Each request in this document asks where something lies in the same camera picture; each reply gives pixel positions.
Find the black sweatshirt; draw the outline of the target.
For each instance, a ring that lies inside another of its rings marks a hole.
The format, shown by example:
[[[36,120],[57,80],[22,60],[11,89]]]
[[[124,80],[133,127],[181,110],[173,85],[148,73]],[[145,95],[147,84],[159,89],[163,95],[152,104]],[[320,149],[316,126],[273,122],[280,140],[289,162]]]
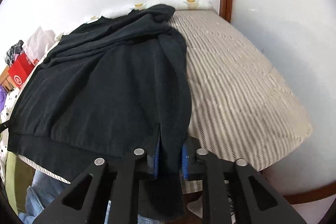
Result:
[[[62,37],[23,88],[9,151],[68,181],[98,157],[122,160],[154,142],[157,177],[139,189],[139,213],[183,215],[180,153],[191,117],[186,41],[155,5],[100,18]]]

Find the striped beige mattress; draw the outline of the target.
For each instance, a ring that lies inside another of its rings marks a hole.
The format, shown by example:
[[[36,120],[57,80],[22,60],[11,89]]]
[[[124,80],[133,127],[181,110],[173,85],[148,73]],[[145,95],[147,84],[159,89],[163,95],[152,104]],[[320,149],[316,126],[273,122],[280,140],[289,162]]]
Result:
[[[262,170],[312,133],[305,109],[282,76],[228,22],[209,10],[175,9],[169,24],[187,46],[187,136],[221,159],[243,158]]]

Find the blue jeans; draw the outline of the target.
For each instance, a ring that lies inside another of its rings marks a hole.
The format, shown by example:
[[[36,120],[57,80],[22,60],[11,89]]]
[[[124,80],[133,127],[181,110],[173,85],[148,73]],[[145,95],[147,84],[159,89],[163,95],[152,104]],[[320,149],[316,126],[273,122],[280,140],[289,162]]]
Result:
[[[32,184],[27,188],[25,212],[19,213],[23,223],[33,223],[52,201],[58,197],[69,184],[56,180],[39,170],[35,171]]]

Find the red paper bag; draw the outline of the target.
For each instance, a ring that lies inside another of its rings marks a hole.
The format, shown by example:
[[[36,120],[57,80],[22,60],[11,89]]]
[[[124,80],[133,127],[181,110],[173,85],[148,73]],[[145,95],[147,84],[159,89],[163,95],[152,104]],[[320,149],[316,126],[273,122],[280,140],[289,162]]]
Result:
[[[21,89],[22,85],[25,83],[26,79],[29,77],[38,62],[38,59],[33,59],[33,61],[31,61],[23,52],[14,61],[13,65],[9,67],[9,76],[14,81],[17,88]]]

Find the white plastic bag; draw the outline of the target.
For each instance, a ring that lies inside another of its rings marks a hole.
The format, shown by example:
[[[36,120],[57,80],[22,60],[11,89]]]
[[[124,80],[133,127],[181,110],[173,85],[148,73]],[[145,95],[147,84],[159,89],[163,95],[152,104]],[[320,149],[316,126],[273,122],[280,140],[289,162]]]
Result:
[[[44,31],[41,27],[23,43],[23,50],[29,60],[36,65],[55,43],[53,30]]]

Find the plaid dark cloth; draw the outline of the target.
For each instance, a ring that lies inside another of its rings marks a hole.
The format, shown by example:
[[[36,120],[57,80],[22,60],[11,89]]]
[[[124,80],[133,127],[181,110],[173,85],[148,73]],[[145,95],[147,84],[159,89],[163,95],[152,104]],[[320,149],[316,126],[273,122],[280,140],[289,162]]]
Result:
[[[16,44],[10,47],[10,49],[6,52],[5,55],[5,63],[11,67],[15,60],[18,58],[18,56],[24,52],[23,49],[24,42],[22,40],[19,40]]]

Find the white patterned pillow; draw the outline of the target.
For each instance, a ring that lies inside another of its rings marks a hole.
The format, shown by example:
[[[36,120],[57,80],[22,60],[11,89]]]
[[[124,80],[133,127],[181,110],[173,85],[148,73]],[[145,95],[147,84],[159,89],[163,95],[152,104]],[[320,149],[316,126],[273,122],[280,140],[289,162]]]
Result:
[[[133,10],[145,10],[156,5],[167,5],[176,10],[213,10],[213,5],[210,1],[203,0],[151,0],[145,3],[136,3],[128,5],[117,5],[103,8],[99,15],[95,15],[86,24],[93,23],[100,18],[114,19],[120,16],[128,15]]]

